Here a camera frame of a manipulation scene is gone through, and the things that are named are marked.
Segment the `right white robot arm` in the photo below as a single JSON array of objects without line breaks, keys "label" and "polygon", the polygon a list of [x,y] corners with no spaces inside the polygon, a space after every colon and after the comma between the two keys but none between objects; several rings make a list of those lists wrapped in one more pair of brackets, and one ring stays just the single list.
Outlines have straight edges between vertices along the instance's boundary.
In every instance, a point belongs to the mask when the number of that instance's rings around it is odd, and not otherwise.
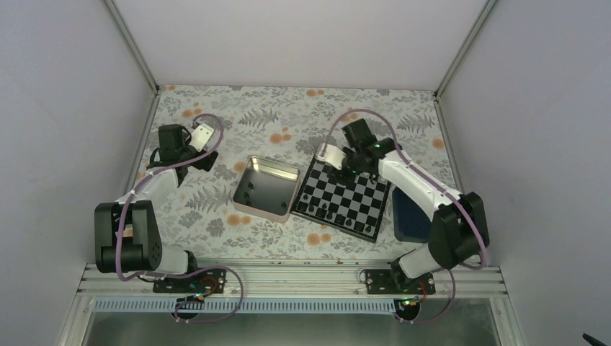
[{"label": "right white robot arm", "polygon": [[474,255],[488,264],[490,244],[483,200],[476,192],[460,192],[441,183],[410,159],[392,138],[377,139],[365,120],[342,128],[348,147],[339,168],[349,173],[382,177],[402,191],[431,223],[426,244],[391,264],[390,282],[398,293],[416,287],[418,277],[451,270]]}]

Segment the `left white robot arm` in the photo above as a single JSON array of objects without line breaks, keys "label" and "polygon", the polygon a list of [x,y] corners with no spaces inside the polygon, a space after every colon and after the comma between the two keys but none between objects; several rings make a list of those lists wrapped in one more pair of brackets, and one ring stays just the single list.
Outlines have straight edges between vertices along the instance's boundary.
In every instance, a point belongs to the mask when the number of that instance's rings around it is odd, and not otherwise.
[{"label": "left white robot arm", "polygon": [[162,243],[155,212],[181,186],[190,167],[211,170],[218,152],[205,147],[213,134],[206,124],[195,125],[193,130],[177,124],[159,128],[159,145],[151,154],[145,177],[121,198],[94,210],[98,271],[121,272],[125,277],[157,272],[172,275],[171,281],[181,291],[196,289],[201,274],[195,256]]}]

